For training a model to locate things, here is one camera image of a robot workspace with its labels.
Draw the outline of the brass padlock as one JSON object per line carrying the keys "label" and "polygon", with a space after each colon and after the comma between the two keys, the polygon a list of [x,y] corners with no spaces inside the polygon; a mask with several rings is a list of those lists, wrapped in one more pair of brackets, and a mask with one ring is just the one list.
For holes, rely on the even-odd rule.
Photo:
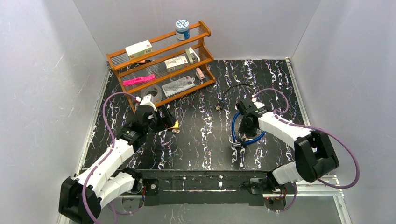
{"label": "brass padlock", "polygon": [[177,107],[177,108],[174,110],[174,115],[175,115],[175,118],[176,118],[176,120],[177,120],[177,121],[176,121],[176,124],[175,124],[175,126],[174,126],[174,128],[175,128],[175,129],[179,129],[179,128],[180,128],[180,125],[181,125],[181,122],[184,121],[184,119],[185,119],[183,109],[182,109],[181,107]]}

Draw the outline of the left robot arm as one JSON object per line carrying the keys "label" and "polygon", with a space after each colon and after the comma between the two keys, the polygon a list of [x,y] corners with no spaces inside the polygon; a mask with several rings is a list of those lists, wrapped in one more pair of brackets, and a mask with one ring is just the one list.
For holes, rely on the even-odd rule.
{"label": "left robot arm", "polygon": [[85,172],[66,178],[60,191],[58,211],[78,224],[98,222],[101,210],[121,194],[136,189],[141,173],[126,168],[116,170],[128,160],[151,133],[173,128],[177,119],[166,106],[137,107],[130,123],[116,135],[114,143]]}

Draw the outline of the black cable padlock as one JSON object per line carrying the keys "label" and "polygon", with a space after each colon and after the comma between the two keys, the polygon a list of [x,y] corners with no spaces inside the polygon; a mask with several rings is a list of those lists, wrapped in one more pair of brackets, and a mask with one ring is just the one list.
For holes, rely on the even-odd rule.
{"label": "black cable padlock", "polygon": [[231,89],[236,88],[236,87],[239,87],[239,86],[253,86],[253,85],[252,85],[252,84],[237,84],[237,85],[233,85],[233,86],[229,87],[229,88],[221,95],[221,97],[219,98],[218,103],[217,103],[217,105],[216,105],[216,110],[217,110],[217,111],[221,111],[221,110],[224,108],[224,105],[225,105],[224,99],[226,98],[226,95],[228,94],[228,92],[229,92]]}

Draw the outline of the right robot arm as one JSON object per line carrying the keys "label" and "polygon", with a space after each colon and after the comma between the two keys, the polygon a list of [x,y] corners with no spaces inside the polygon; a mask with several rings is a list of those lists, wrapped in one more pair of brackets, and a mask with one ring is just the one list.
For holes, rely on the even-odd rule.
{"label": "right robot arm", "polygon": [[247,145],[257,139],[259,130],[269,133],[295,153],[294,162],[281,165],[267,173],[269,183],[278,187],[301,180],[312,183],[339,166],[328,134],[306,127],[298,127],[291,121],[281,118],[264,104],[249,99],[236,104],[242,120],[238,132],[248,138],[236,142],[235,146]]}

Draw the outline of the blue cable bike lock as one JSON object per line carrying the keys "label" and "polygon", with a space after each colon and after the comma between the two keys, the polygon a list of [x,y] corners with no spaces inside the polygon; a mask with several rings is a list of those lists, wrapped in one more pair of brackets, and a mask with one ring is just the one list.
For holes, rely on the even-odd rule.
{"label": "blue cable bike lock", "polygon": [[231,122],[231,136],[232,136],[232,140],[233,140],[232,147],[242,147],[242,146],[250,145],[250,144],[258,142],[261,138],[264,137],[266,132],[262,131],[262,133],[258,137],[254,138],[254,139],[237,141],[237,139],[236,139],[236,131],[235,131],[235,122],[236,122],[237,118],[239,117],[239,115],[240,115],[240,112],[237,112],[234,115],[234,117],[232,119],[232,122]]}

